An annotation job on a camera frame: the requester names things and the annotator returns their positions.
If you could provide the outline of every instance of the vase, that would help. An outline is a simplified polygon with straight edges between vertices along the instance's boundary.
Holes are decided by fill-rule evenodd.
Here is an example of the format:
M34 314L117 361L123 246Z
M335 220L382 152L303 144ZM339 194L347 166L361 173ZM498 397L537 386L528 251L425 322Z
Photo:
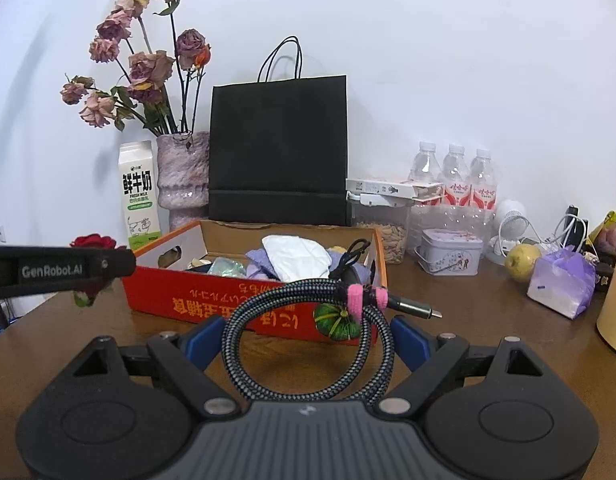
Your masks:
M157 137L159 205L170 211L170 230L208 218L210 133Z

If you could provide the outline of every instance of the triangular cutout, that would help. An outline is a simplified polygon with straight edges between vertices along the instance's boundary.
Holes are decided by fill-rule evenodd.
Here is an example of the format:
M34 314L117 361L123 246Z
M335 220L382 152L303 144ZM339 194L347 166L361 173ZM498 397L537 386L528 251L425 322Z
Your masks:
M506 371L512 375L530 375L533 377L543 375L542 371L521 350L510 352L510 361L508 361L508 370Z
M75 377L107 374L105 350L94 350L75 372Z

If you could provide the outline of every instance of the blue gripper pad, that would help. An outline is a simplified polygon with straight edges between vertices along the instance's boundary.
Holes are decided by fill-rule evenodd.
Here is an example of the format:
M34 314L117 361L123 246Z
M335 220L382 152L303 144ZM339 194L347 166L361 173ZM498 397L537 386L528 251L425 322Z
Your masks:
M437 350L437 340L429 333L408 323L404 316L390 322L394 350L411 372L424 364Z
M202 372L221 352L221 335L225 325L225 320L215 315L181 336L181 351Z

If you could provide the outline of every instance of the white fan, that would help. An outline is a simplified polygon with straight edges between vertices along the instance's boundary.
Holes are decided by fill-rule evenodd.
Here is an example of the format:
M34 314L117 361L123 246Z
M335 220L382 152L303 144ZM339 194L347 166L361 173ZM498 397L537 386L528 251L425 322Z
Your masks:
M502 200L495 209L494 226L497 233L490 239L486 258L503 265L508 251L520 243L530 222L526 208L517 200Z

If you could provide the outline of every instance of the purple tissue pack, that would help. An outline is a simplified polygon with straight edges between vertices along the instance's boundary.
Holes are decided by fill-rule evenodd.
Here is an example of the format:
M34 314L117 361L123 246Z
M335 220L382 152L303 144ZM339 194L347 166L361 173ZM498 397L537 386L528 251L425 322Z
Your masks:
M594 290L595 267L566 248L537 258L528 297L575 319L590 304Z

